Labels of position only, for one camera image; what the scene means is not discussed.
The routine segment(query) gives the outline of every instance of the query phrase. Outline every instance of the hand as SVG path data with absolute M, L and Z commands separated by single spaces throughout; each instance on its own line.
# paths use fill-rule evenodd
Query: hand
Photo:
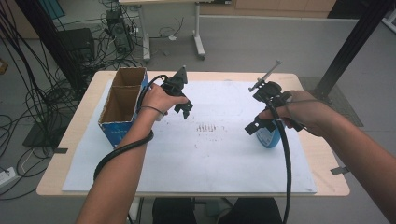
M 313 135 L 322 136 L 321 124 L 329 121 L 334 116 L 335 111 L 317 100 L 307 91 L 290 91 L 291 101 L 285 106 L 276 109 L 281 118 L 289 118 L 301 123 L 305 129 Z M 271 111 L 264 110 L 259 114 L 260 119 L 272 119 Z M 285 124 L 292 128 L 287 119 Z
M 170 96 L 166 94 L 163 88 L 153 83 L 151 89 L 147 91 L 143 99 L 142 106 L 151 106 L 165 113 L 172 106 L 186 104 L 188 101 L 189 99 L 184 96 Z

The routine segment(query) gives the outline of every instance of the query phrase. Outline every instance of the white paper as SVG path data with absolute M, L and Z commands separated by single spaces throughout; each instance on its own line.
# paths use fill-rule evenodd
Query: white paper
M 88 191 L 97 163 L 112 150 L 97 120 L 110 84 L 76 150 L 63 190 Z M 153 127 L 137 191 L 144 193 L 286 192 L 281 141 L 265 148 L 245 127 L 265 104 L 252 97 L 252 82 L 190 82 L 183 92 L 193 104 L 187 119 L 173 109 Z M 292 192 L 315 193 L 316 185 L 297 132 L 287 130 Z

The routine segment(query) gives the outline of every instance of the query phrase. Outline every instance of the tape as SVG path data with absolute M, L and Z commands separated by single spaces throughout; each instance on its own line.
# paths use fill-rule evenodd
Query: tape
M 340 175 L 340 174 L 347 174 L 349 173 L 349 169 L 345 166 L 345 167 L 337 167 L 334 169 L 331 169 L 331 172 L 333 175 Z
M 66 154 L 68 148 L 65 147 L 57 147 L 55 150 L 53 150 L 53 153 L 59 153 L 59 154 Z

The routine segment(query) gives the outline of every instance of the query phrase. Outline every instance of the wrist strap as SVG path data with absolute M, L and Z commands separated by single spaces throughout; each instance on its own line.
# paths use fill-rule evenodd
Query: wrist strap
M 150 105 L 142 105 L 142 106 L 140 106 L 140 107 L 137 109 L 137 113 L 140 112 L 140 109 L 141 109 L 141 108 L 150 108 L 150 109 L 156 110 L 158 113 L 160 113 L 161 115 L 165 116 L 165 113 L 164 113 L 164 112 L 162 112 L 161 110 L 159 110 L 159 109 L 157 109 L 157 108 L 155 108 L 155 107 L 153 107 L 153 106 L 150 106 Z

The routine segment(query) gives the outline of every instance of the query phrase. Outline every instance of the desk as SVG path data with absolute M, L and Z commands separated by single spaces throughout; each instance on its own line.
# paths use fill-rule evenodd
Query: desk
M 159 74 L 172 76 L 175 72 L 154 72 L 148 71 L 148 77 L 153 78 Z M 44 173 L 38 187 L 37 193 L 42 196 L 85 196 L 88 192 L 82 191 L 62 191 L 62 187 L 74 153 L 82 135 L 85 133 L 93 110 L 96 108 L 102 92 L 109 80 L 115 76 L 114 71 L 101 71 L 95 74 L 87 89 L 75 116 L 68 126 L 64 138 L 59 147 L 68 148 L 65 154 L 55 154 Z M 190 81 L 210 80 L 210 81 L 255 81 L 257 77 L 262 77 L 262 73 L 217 73 L 217 72 L 188 72 Z M 301 90 L 302 86 L 294 74 L 272 74 L 268 80 L 280 84 L 283 90 Z M 299 132 L 299 137 L 311 167 L 318 192 L 315 194 L 304 194 L 304 196 L 347 196 L 349 187 L 342 175 L 332 175 L 331 169 L 338 167 L 332 150 L 322 139 L 307 132 Z M 146 195 L 137 192 L 136 196 L 159 196 Z M 190 196 L 201 196 L 199 193 Z M 254 194 L 231 194 L 229 196 L 254 196 Z M 279 196 L 279 194 L 261 196 Z
M 140 26 L 143 34 L 143 60 L 148 63 L 150 60 L 149 52 L 149 34 L 146 31 L 145 15 L 143 11 L 143 5 L 145 4 L 165 4 L 165 3 L 195 3 L 195 30 L 192 31 L 192 36 L 194 37 L 195 46 L 198 50 L 198 55 L 204 59 L 205 51 L 202 45 L 201 36 L 199 35 L 199 14 L 200 14 L 200 4 L 199 0 L 120 0 L 122 5 L 132 5 L 137 8 L 137 12 L 140 18 Z

